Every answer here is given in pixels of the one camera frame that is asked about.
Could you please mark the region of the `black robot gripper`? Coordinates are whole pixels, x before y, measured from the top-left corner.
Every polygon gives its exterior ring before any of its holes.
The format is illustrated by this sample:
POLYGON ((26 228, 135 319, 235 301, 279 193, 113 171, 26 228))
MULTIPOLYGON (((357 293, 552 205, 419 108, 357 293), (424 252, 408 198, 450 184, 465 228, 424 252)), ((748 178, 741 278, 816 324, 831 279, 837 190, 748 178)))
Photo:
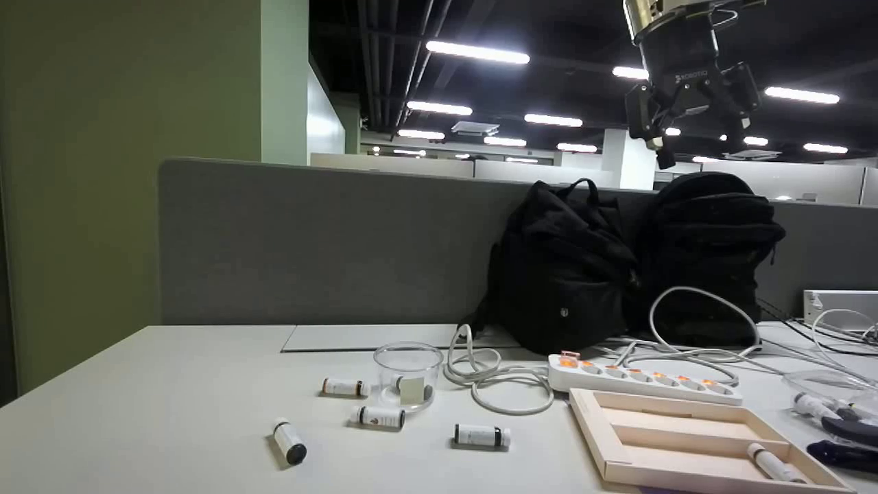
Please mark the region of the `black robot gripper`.
POLYGON ((742 61, 720 56, 719 34, 742 9, 762 0, 622 0, 630 45, 646 80, 626 99, 627 131, 646 138, 655 168, 674 168, 674 147, 663 127, 679 117, 714 112, 726 145, 741 147, 748 112, 759 91, 742 61))

